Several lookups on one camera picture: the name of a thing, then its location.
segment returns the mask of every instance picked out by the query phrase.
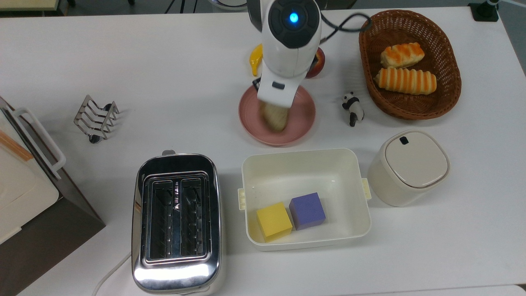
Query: toaster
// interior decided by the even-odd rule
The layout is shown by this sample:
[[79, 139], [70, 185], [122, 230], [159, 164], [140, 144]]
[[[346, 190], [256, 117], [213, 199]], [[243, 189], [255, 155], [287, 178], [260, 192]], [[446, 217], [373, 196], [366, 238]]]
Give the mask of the toaster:
[[137, 174], [133, 278], [148, 293], [209, 295], [225, 279], [217, 171], [206, 156], [168, 153]]

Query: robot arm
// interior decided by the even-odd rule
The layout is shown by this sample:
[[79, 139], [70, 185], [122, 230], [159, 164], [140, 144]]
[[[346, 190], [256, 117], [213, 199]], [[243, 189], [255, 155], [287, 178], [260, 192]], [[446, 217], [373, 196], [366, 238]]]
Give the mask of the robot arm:
[[263, 44], [258, 98], [290, 108], [320, 44], [318, 5], [314, 0], [248, 0], [247, 6]]

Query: black stand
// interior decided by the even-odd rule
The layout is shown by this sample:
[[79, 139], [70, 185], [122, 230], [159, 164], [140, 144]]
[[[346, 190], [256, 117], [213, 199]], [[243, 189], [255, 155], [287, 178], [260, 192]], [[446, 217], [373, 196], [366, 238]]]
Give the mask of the black stand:
[[497, 7], [484, 3], [470, 3], [471, 14], [473, 19], [477, 22], [496, 22], [499, 20], [499, 14], [497, 14]]

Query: canister lid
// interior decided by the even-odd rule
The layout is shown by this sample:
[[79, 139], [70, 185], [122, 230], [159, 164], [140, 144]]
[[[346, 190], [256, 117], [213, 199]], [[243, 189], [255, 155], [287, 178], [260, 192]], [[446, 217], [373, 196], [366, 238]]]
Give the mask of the canister lid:
[[390, 169], [413, 188], [431, 186], [441, 181], [448, 171], [443, 150], [430, 136], [418, 131], [392, 140], [385, 153]]

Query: plastic container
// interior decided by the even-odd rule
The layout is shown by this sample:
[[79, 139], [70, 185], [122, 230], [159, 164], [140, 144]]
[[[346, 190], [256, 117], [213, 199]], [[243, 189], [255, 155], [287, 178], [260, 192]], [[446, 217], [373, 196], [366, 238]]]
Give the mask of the plastic container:
[[386, 204], [405, 206], [442, 183], [450, 167], [435, 139], [423, 131], [409, 130], [382, 145], [367, 179]]
[[[349, 149], [253, 155], [243, 163], [242, 176], [239, 209], [245, 211], [248, 239], [260, 251], [334, 245], [363, 236], [371, 228], [367, 179], [361, 178], [358, 159]], [[278, 202], [288, 205], [291, 199], [313, 192], [320, 197], [326, 220], [265, 243], [256, 211]]]

